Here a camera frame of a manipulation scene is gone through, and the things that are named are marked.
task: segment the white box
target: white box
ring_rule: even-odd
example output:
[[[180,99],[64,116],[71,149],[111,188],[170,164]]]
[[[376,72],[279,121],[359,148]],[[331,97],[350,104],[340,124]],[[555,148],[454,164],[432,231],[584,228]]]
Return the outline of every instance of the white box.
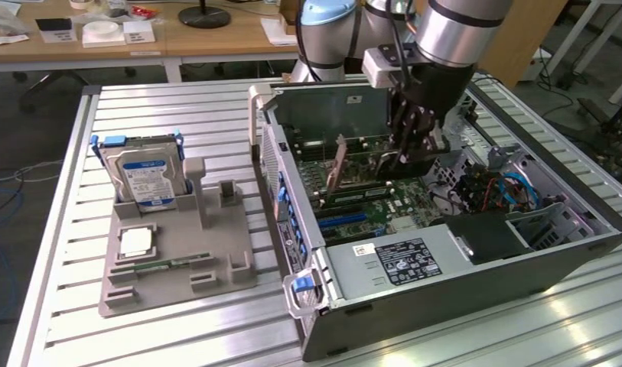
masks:
[[[148,21],[126,21],[123,23],[124,40],[127,44],[155,42],[155,32]]]
[[[82,46],[84,48],[94,47],[110,47],[110,46],[124,46],[124,37],[122,32],[118,32],[112,36],[98,37],[95,34],[84,32],[82,36]]]
[[[36,19],[35,22],[43,37],[43,42],[47,44],[76,41],[75,26],[70,19]]]
[[[524,75],[520,82],[534,81],[539,73],[544,70],[544,67],[551,60],[551,54],[546,52],[543,49],[538,48],[535,54],[532,55],[532,59],[530,62],[528,67],[526,68]]]

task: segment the wooden desk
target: wooden desk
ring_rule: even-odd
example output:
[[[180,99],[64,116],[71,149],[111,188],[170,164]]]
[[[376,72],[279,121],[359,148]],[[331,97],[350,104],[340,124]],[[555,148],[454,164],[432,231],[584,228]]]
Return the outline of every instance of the wooden desk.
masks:
[[[267,41],[260,27],[260,18],[271,17],[234,8],[223,8],[231,14],[231,24],[216,29],[196,29],[176,20],[179,11],[190,6],[192,4],[167,4],[166,48],[168,56],[296,53],[296,46],[275,47]],[[276,7],[263,3],[235,6],[262,13],[276,12]]]
[[[296,47],[275,47],[268,43],[260,27],[263,15],[226,8],[232,16],[231,24],[203,30],[187,27],[176,18],[179,11],[194,4],[147,6],[160,10],[160,22],[154,26],[156,42],[87,49],[80,41],[45,44],[35,22],[36,18],[67,18],[83,11],[72,9],[64,0],[23,3],[19,18],[32,28],[32,33],[28,41],[0,46],[0,72],[160,65],[166,69],[167,81],[176,83],[180,82],[179,66],[183,63],[292,60],[298,57]],[[227,6],[276,13],[276,7],[263,3],[227,3]]]
[[[154,8],[163,11],[163,5],[155,4]],[[31,34],[28,41],[15,44],[0,45],[0,62],[23,61],[66,61],[66,60],[95,60],[139,57],[135,53],[154,55],[166,54],[166,26],[155,24],[156,42],[147,44],[128,44],[118,47],[83,48],[82,46],[82,24],[76,27],[76,42],[47,44],[39,34],[35,19],[67,18],[84,11],[75,10],[64,0],[45,0],[43,3],[23,3],[17,17],[29,26]]]

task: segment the black stand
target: black stand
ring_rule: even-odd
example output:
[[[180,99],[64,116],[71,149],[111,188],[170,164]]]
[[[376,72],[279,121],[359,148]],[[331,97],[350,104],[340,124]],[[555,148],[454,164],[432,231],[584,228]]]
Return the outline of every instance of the black stand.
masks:
[[[219,28],[231,22],[231,14],[219,8],[207,7],[206,0],[199,0],[199,6],[179,12],[179,21],[195,28]]]

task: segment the white cable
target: white cable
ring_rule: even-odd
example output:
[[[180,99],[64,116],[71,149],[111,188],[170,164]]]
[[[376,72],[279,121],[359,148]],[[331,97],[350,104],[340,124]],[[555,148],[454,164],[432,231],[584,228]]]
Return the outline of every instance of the white cable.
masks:
[[[32,180],[27,180],[27,179],[20,179],[20,174],[25,175],[31,170],[33,170],[35,168],[40,168],[40,167],[45,167],[45,166],[51,166],[53,164],[63,164],[63,160],[59,160],[59,161],[47,161],[47,162],[41,162],[41,163],[37,163],[32,166],[27,166],[27,167],[21,167],[16,172],[13,172],[13,174],[11,176],[7,176],[7,177],[0,177],[0,182],[1,181],[8,181],[8,180],[16,180],[16,181],[24,181],[24,182],[43,182],[43,181],[48,181],[48,180],[53,180],[55,178],[59,177],[59,175],[56,174],[55,176],[49,176],[49,177],[43,177],[43,178],[36,178],[36,179],[32,179]]]

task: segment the hard drive label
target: hard drive label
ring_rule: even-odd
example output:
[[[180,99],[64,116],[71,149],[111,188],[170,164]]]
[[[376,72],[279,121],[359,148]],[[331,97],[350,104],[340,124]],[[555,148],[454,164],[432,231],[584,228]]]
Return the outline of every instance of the hard drive label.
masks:
[[[174,200],[172,183],[163,176],[167,171],[166,161],[132,162],[124,164],[123,169],[136,203],[159,206]]]
[[[376,255],[390,283],[402,285],[442,274],[440,267],[422,239],[376,247]]]

